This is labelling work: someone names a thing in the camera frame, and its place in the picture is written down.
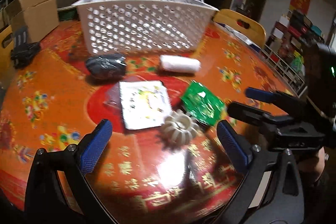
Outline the person's right hand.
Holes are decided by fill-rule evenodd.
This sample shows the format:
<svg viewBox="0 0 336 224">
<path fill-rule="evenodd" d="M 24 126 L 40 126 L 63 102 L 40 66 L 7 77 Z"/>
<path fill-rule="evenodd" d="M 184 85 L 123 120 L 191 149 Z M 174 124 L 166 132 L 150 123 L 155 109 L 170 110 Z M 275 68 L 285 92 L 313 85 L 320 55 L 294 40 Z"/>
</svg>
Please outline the person's right hand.
<svg viewBox="0 0 336 224">
<path fill-rule="evenodd" d="M 313 157 L 300 162 L 298 168 L 309 181 L 316 182 L 325 168 L 325 149 L 322 147 Z"/>
</svg>

